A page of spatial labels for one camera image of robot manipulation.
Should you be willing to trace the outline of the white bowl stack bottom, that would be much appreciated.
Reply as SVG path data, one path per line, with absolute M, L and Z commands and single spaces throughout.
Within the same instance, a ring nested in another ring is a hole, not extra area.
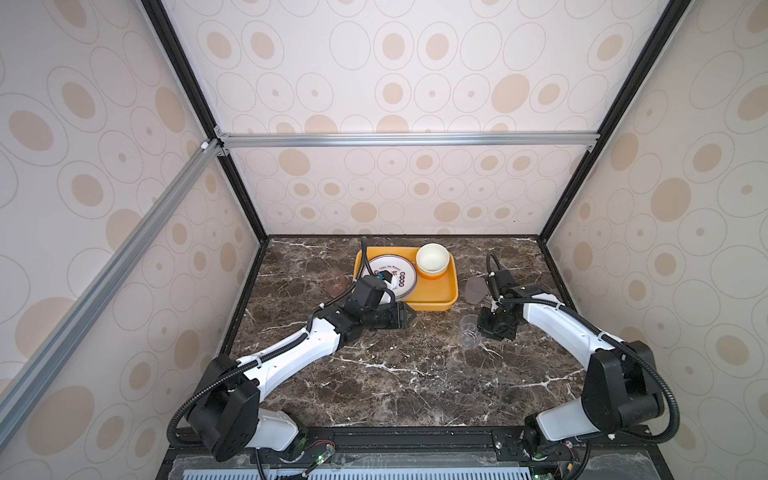
M 451 261 L 451 254 L 441 244 L 423 245 L 416 253 L 416 267 L 425 278 L 435 279 L 445 274 Z

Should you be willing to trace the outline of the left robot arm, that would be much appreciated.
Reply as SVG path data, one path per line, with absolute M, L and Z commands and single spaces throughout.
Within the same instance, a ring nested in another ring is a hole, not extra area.
M 174 413 L 166 437 L 174 448 L 203 448 L 223 462 L 249 449 L 297 456 L 306 442 L 299 423 L 260 405 L 278 386 L 333 355 L 367 330 L 403 330 L 416 312 L 396 299 L 385 273 L 362 276 L 320 304 L 306 325 L 256 354 L 222 354 L 206 367 L 194 393 Z

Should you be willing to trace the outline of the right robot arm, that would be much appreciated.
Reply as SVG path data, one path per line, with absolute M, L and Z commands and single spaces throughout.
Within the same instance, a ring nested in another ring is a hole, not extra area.
M 513 340 L 529 324 L 547 333 L 585 368 L 581 396 L 526 419 L 531 451 L 556 442 L 624 432 L 646 443 L 674 438 L 681 425 L 677 399 L 641 341 L 627 342 L 589 322 L 537 284 L 522 285 L 507 269 L 489 270 L 492 304 L 480 310 L 478 331 Z

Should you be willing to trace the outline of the yellow plastic bin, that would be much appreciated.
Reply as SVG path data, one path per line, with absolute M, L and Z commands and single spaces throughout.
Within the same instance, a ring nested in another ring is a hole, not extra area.
M 367 259 L 382 254 L 396 254 L 404 256 L 416 267 L 416 253 L 421 247 L 368 247 Z M 418 272 L 418 281 L 413 293 L 405 300 L 413 310 L 439 312 L 449 310 L 459 296 L 458 280 L 455 261 L 451 255 L 450 265 L 439 278 L 425 278 Z

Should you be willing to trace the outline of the clear plastic cup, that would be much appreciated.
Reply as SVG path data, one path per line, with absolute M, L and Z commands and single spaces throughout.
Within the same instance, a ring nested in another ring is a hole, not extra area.
M 470 314 L 459 321 L 458 345 L 463 350 L 472 350 L 482 343 L 478 330 L 478 316 Z

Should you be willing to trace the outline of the grey translucent cup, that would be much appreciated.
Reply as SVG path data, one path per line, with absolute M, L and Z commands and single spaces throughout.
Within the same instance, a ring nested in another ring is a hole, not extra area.
M 472 305 L 481 303 L 489 294 L 486 279 L 482 276 L 469 278 L 464 288 L 465 301 Z

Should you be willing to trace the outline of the pink translucent cup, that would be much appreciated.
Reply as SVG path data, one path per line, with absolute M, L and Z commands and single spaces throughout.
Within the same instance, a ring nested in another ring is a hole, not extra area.
M 325 291 L 332 298 L 341 295 L 348 288 L 349 284 L 348 276 L 338 270 L 332 270 L 323 280 Z

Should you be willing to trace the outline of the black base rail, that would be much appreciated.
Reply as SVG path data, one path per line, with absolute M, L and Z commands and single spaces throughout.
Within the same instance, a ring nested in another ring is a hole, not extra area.
M 295 457 L 249 450 L 224 462 L 171 449 L 160 479 L 669 479 L 658 447 L 625 434 L 577 437 L 534 459 L 518 427 L 311 428 Z

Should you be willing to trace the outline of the horizontal aluminium rail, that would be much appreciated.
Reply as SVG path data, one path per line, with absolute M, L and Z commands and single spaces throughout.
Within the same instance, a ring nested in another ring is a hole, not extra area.
M 322 134 L 223 134 L 220 142 L 232 148 L 330 148 L 330 147 L 456 147 L 584 145 L 600 138 L 593 131 L 425 132 L 425 133 L 322 133 Z

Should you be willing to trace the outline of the left diagonal aluminium rail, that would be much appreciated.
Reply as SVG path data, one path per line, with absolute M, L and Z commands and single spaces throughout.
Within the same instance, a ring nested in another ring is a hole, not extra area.
M 220 140 L 210 139 L 198 149 L 3 394 L 2 449 L 7 448 L 221 147 Z

